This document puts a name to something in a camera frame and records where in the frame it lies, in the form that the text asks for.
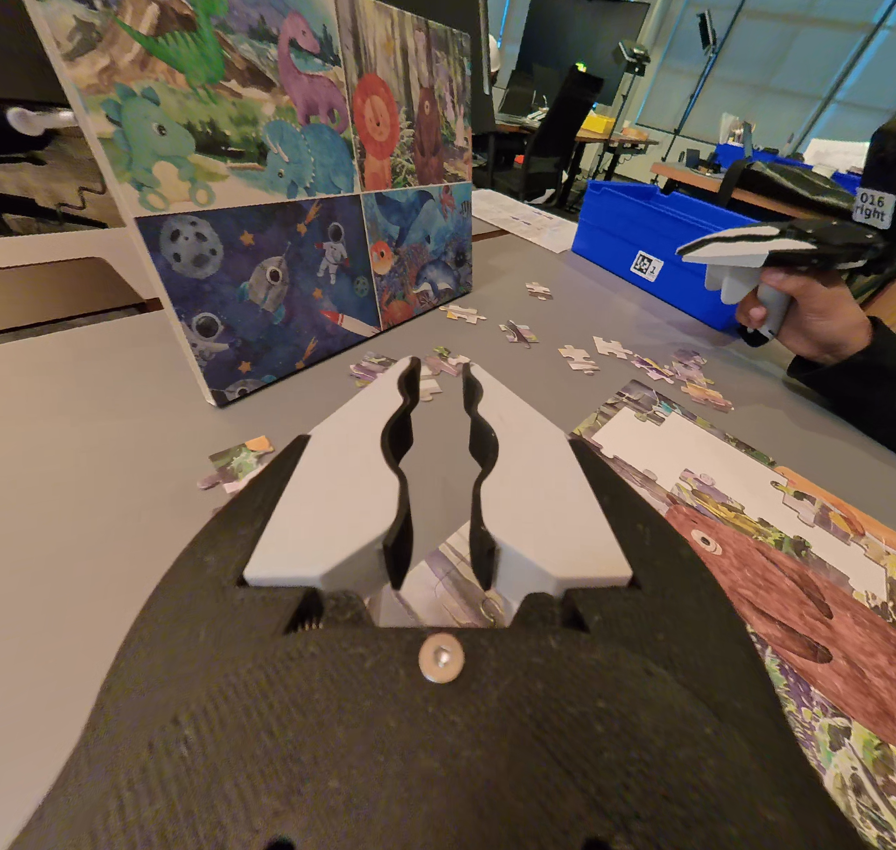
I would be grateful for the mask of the animal jigsaw puzzle board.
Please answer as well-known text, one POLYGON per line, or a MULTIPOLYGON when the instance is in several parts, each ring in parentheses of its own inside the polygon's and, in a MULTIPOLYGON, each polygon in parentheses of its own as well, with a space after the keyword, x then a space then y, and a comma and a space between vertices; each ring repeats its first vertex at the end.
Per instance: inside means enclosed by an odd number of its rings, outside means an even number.
POLYGON ((894 848, 894 531, 639 382, 575 433, 698 550, 823 785, 894 848))

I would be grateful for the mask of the person's right hand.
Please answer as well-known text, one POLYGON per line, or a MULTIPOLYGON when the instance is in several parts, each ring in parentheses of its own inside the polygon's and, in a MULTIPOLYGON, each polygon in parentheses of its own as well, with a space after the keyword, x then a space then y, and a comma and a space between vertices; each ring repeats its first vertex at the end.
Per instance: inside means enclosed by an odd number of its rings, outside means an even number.
POLYGON ((767 267, 762 270, 760 287, 790 298, 776 334, 790 353, 830 366, 871 345, 874 326, 837 272, 767 267))

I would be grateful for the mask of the wooden background desk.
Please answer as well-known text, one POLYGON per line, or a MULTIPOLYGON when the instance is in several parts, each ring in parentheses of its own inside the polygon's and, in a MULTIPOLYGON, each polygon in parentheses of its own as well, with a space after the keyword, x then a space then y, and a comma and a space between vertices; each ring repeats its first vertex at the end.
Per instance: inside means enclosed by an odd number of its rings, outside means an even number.
MULTIPOLYGON (((666 184, 663 187, 663 193, 666 195, 680 187, 688 187, 712 195, 714 203, 724 209, 738 209, 751 206, 754 209, 762 209, 767 212, 774 212, 787 217, 832 216, 824 212, 812 211, 812 209, 805 209, 788 203, 777 202, 768 197, 752 194, 740 189, 734 191, 733 197, 728 203, 721 203, 718 198, 718 191, 724 174, 723 176, 704 174, 700 171, 691 170, 686 167, 669 165, 661 162, 654 163, 651 166, 651 172, 653 172, 655 176, 666 179, 666 184)), ((856 203, 857 197, 855 196, 853 210, 856 203)))
POLYGON ((604 180, 610 181, 615 177, 623 157, 643 155, 650 148, 658 146, 659 141, 650 138, 640 130, 634 130, 634 133, 624 130, 619 134, 610 134, 608 131, 595 132, 580 128, 575 138, 574 154, 569 165, 568 177, 576 179, 579 176, 585 149, 592 144, 599 145, 602 154, 609 153, 611 156, 609 166, 604 173, 604 180))

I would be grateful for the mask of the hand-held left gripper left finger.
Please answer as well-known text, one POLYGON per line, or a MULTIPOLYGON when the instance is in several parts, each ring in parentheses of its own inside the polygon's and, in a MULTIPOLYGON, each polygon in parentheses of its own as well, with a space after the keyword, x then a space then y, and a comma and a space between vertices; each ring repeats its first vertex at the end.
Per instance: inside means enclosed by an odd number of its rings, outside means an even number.
POLYGON ((375 593, 413 553, 408 479, 421 362, 405 356, 306 437, 243 571, 251 587, 375 593))

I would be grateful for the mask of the beige table flap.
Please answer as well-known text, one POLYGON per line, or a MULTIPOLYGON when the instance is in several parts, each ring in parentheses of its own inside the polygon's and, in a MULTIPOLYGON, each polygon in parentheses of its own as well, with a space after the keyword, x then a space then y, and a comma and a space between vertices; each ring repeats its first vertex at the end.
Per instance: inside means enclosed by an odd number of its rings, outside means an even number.
POLYGON ((1 270, 1 336, 105 314, 161 311, 99 257, 11 265, 1 270))

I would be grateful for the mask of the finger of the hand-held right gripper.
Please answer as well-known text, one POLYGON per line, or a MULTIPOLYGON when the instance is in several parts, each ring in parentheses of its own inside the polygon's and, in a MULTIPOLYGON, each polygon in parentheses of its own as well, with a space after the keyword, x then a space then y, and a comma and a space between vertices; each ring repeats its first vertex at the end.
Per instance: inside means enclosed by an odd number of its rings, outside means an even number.
POLYGON ((698 238, 690 246, 712 243, 757 242, 774 240, 805 242, 813 246, 870 246, 873 230, 847 220, 790 220, 785 222, 753 223, 743 227, 725 229, 698 238))
POLYGON ((677 254, 685 262, 706 266, 705 286, 719 291, 725 305, 739 303, 757 288, 766 267, 831 271, 870 260, 860 251, 801 240, 699 240, 678 248, 677 254))

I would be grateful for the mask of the person's right forearm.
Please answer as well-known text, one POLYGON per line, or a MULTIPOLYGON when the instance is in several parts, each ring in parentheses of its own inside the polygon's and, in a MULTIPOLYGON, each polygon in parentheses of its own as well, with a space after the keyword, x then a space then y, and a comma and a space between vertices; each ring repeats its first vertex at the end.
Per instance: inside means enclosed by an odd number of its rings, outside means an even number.
POLYGON ((822 365, 796 356, 788 376, 812 390, 835 415, 895 451, 895 334, 870 317, 870 343, 841 362, 822 365))

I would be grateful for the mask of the puzzle box with pictures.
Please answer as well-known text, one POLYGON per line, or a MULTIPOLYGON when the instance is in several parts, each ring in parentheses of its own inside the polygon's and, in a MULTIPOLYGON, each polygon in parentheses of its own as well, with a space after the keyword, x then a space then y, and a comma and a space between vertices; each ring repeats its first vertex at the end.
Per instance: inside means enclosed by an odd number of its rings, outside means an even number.
POLYGON ((208 401, 472 289, 469 34, 380 0, 22 0, 208 401))

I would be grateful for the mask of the dark monitor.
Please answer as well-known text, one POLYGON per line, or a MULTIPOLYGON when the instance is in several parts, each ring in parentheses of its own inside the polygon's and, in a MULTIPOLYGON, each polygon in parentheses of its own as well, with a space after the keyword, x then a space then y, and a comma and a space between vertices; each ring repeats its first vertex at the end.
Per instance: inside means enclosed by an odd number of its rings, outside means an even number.
POLYGON ((612 105, 623 78, 619 43, 637 41, 651 5, 629 0, 531 0, 509 87, 549 103, 575 66, 602 80, 599 105, 612 105))

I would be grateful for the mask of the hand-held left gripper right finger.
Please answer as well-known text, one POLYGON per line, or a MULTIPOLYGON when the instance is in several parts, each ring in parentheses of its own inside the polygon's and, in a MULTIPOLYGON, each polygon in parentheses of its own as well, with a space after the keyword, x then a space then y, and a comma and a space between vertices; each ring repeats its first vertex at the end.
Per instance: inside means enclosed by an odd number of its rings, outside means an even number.
POLYGON ((567 434, 480 365, 462 367, 472 490, 469 562, 505 600, 624 587, 633 571, 567 434))

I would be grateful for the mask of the white stand knob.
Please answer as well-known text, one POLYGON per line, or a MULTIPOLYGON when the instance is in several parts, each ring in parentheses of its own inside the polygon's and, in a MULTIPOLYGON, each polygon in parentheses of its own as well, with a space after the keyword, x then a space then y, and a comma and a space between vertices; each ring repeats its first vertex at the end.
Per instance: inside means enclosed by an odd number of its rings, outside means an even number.
POLYGON ((24 106, 10 106, 5 111, 6 121, 17 133, 38 138, 47 132, 78 126, 73 111, 69 108, 52 107, 36 110, 24 106))

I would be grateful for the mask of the blue plastic bin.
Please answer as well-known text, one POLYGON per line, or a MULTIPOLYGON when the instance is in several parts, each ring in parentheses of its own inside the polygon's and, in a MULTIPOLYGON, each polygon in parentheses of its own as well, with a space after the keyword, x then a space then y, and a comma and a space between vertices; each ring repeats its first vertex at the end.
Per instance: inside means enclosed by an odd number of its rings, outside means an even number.
POLYGON ((717 330, 735 328, 735 306, 704 285, 706 267, 683 262, 678 248, 740 228, 752 218, 657 186, 591 181, 572 251, 717 330))
MULTIPOLYGON (((719 163, 721 170, 727 170, 734 162, 746 158, 745 148, 739 143, 727 142, 718 144, 715 148, 715 158, 719 163)), ((832 170, 830 167, 815 167, 810 163, 804 162, 802 155, 797 153, 794 156, 783 156, 775 151, 765 149, 753 149, 753 160, 768 163, 778 163, 783 165, 797 166, 800 168, 814 171, 818 174, 824 174, 830 177, 837 185, 845 189, 851 194, 857 192, 862 175, 857 172, 841 172, 832 170)))

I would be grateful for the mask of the printed paper sheet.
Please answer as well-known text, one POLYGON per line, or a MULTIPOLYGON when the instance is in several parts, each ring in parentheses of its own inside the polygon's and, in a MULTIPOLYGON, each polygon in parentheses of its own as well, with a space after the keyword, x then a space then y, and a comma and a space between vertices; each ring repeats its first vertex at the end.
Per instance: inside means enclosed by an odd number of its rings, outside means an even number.
POLYGON ((554 253, 571 251, 577 224, 490 189, 472 191, 472 215, 554 253))

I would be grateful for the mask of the jigsaw pieces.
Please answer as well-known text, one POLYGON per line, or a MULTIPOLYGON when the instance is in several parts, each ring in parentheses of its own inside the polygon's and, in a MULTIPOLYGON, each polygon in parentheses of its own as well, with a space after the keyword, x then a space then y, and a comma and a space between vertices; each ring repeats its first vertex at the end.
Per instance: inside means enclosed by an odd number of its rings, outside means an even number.
MULTIPOLYGON (((527 282, 525 286, 529 295, 540 301, 545 302, 553 298, 549 288, 537 282, 527 282)), ((476 325, 486 320, 486 317, 481 315, 477 309, 461 307, 456 304, 441 306, 440 311, 444 312, 449 320, 460 320, 470 325, 476 325)), ((532 329, 518 320, 507 319, 498 327, 510 343, 531 348, 533 344, 539 342, 532 329)), ((681 392, 700 405, 721 412, 734 410, 733 404, 719 391, 713 389, 714 381, 703 373, 703 367, 707 360, 696 350, 688 348, 678 350, 673 353, 671 363, 664 365, 625 348, 619 341, 607 341, 595 336, 592 342, 596 355, 613 356, 616 359, 630 362, 652 380, 670 385, 679 383, 681 392)), ((576 348, 566 344, 559 348, 558 352, 570 368, 577 373, 592 375, 599 371, 599 365, 587 348, 576 348)), ((396 362, 397 360, 390 356, 367 352, 358 362, 351 365, 350 374, 354 378, 356 386, 363 388, 375 382, 396 362)), ((421 365, 420 400, 431 401, 433 396, 441 392, 436 379, 439 374, 458 376, 462 366, 469 362, 468 357, 454 354, 445 346, 433 348, 429 355, 424 356, 421 365)), ((274 453, 274 447, 264 435, 216 453, 210 456, 210 463, 214 467, 213 472, 200 480, 197 486, 201 490, 223 486, 228 495, 234 495, 253 477, 255 472, 265 467, 262 459, 272 453, 274 453)))

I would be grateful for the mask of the black high-back chair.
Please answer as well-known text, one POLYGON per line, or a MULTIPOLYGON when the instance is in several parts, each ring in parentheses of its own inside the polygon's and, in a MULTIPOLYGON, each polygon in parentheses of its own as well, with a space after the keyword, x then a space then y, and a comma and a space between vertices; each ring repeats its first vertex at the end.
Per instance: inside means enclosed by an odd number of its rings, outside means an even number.
POLYGON ((521 166, 519 199, 530 202, 554 195, 574 154, 576 136, 598 101, 604 79, 572 67, 539 128, 527 143, 521 166))

